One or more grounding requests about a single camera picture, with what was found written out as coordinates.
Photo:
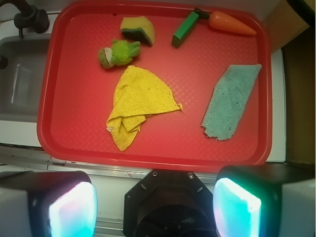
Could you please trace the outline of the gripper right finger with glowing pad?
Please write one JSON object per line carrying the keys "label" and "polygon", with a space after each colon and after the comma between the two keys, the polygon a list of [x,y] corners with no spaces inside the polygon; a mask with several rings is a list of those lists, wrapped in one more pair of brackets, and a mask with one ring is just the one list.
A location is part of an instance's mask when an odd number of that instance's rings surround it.
{"label": "gripper right finger with glowing pad", "polygon": [[225,166],[214,184],[213,212],[221,237],[314,237],[315,166]]}

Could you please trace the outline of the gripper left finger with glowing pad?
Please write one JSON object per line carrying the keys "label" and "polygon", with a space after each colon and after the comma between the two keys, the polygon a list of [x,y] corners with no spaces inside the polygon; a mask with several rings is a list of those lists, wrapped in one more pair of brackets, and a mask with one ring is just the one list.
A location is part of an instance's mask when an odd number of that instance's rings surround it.
{"label": "gripper left finger with glowing pad", "polygon": [[0,174],[2,237],[92,237],[97,193],[82,171]]}

